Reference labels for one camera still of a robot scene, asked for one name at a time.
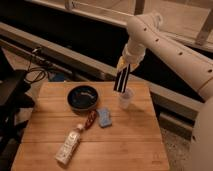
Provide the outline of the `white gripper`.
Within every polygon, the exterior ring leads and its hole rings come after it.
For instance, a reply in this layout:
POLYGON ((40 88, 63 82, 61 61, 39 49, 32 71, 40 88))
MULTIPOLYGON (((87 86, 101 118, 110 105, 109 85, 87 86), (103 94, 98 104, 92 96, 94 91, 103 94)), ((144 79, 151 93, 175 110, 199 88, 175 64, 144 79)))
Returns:
POLYGON ((122 71, 128 64, 131 64, 130 71, 134 71, 144 59, 145 52, 146 48, 142 45, 130 46, 126 44, 122 56, 118 60, 117 70, 122 71))

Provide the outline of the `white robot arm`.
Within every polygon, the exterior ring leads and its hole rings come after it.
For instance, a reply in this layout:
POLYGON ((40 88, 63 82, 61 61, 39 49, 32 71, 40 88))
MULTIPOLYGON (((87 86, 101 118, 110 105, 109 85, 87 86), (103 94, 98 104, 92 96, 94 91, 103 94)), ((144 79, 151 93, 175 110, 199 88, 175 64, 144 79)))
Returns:
POLYGON ((205 101, 193 128, 187 171, 213 171, 213 60, 165 36, 162 23, 157 12, 127 21, 129 39, 117 63, 114 90, 125 91, 129 73, 151 50, 205 101))

